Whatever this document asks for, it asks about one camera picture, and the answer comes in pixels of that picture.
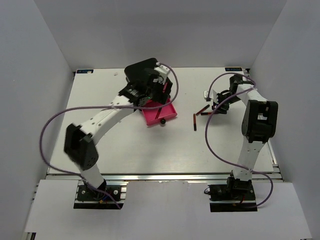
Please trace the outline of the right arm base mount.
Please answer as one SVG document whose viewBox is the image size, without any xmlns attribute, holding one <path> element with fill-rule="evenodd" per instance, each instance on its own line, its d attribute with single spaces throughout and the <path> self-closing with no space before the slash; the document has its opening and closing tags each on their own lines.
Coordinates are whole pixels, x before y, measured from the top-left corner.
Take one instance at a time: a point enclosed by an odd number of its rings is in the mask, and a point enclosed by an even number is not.
<svg viewBox="0 0 320 240">
<path fill-rule="evenodd" d="M 225 184 L 210 184 L 203 191 L 209 196 L 212 213 L 256 212 L 258 210 L 252 181 L 229 177 Z"/>
</svg>

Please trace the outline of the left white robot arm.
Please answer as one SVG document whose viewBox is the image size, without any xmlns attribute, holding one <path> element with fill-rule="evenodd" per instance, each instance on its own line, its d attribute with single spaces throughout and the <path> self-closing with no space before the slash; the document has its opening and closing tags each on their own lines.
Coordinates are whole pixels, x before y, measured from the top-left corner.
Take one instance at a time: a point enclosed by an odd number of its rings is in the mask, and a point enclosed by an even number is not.
<svg viewBox="0 0 320 240">
<path fill-rule="evenodd" d="M 95 200 L 104 198 L 107 186 L 97 165 L 99 154 L 96 145 L 112 127 L 134 113 L 137 107 L 144 107 L 149 100 L 166 104 L 172 87 L 168 78 L 170 72 L 171 69 L 163 64 L 145 68 L 141 76 L 128 79 L 127 85 L 108 107 L 89 120 L 79 125 L 72 123 L 66 128 L 63 150 L 77 166 L 88 193 Z"/>
</svg>

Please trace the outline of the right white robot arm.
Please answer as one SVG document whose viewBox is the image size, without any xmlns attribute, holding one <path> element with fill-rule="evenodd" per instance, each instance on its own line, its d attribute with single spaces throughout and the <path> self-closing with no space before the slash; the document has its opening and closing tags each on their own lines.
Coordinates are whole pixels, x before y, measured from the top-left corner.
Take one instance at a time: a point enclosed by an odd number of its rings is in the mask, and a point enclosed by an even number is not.
<svg viewBox="0 0 320 240">
<path fill-rule="evenodd" d="M 279 105 L 264 98 L 252 79 L 235 72 L 229 78 L 228 90 L 217 93 L 210 87 L 206 98 L 212 100 L 214 114 L 226 114 L 230 105 L 239 101 L 245 105 L 241 123 L 243 144 L 225 187 L 226 195 L 236 200 L 251 189 L 253 169 L 260 151 L 276 133 Z"/>
</svg>

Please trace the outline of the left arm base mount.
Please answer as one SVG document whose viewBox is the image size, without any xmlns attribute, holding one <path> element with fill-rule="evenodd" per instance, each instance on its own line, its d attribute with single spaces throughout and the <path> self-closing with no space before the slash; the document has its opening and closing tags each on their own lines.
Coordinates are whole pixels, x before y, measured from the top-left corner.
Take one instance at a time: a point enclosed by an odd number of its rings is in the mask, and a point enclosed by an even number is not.
<svg viewBox="0 0 320 240">
<path fill-rule="evenodd" d="M 80 210 L 120 210 L 125 202 L 127 182 L 107 181 L 105 193 L 96 192 L 78 182 L 73 208 Z"/>
</svg>

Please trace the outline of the black pink drawer organizer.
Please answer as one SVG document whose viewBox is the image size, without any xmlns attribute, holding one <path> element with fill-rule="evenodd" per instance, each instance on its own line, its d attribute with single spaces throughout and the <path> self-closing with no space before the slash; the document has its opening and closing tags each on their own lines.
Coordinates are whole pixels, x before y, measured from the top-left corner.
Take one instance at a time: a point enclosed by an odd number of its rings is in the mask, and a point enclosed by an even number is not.
<svg viewBox="0 0 320 240">
<path fill-rule="evenodd" d="M 173 83 L 169 79 L 170 72 L 156 58 L 128 65 L 124 69 L 127 85 L 119 94 L 126 96 L 135 106 L 143 107 L 141 111 L 148 127 L 165 125 L 178 115 L 171 103 Z"/>
</svg>

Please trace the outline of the dark red lip gloss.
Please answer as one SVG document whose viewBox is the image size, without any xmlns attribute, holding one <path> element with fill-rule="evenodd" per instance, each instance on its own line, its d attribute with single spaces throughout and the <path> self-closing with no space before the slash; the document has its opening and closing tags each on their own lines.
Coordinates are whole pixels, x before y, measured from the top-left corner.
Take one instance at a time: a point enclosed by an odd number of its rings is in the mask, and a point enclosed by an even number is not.
<svg viewBox="0 0 320 240">
<path fill-rule="evenodd" d="M 193 130 L 196 132 L 197 131 L 197 122 L 196 122 L 196 120 L 197 120 L 197 116 L 196 116 L 196 114 L 194 113 L 193 114 Z"/>
<path fill-rule="evenodd" d="M 208 116 L 208 115 L 211 115 L 212 112 L 201 112 L 200 115 L 201 116 Z"/>
<path fill-rule="evenodd" d="M 202 109 L 200 109 L 195 115 L 199 116 L 201 113 L 203 113 L 205 110 L 207 110 L 210 107 L 209 104 L 207 104 L 206 106 L 204 106 Z"/>
<path fill-rule="evenodd" d="M 161 112 L 162 112 L 162 108 L 159 108 L 155 115 L 155 120 L 159 119 Z"/>
</svg>

